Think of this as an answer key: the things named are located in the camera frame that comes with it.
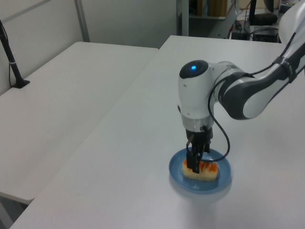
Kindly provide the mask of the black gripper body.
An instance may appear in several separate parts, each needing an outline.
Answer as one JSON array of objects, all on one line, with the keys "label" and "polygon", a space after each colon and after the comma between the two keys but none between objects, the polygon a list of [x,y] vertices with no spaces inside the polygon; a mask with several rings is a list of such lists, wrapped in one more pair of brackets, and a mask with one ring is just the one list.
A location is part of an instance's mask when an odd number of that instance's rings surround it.
[{"label": "black gripper body", "polygon": [[213,138],[213,129],[212,128],[203,128],[203,132],[192,132],[186,130],[186,137],[188,142],[192,144],[192,146],[197,146],[198,144],[205,144],[204,152],[210,152],[210,143]]}]

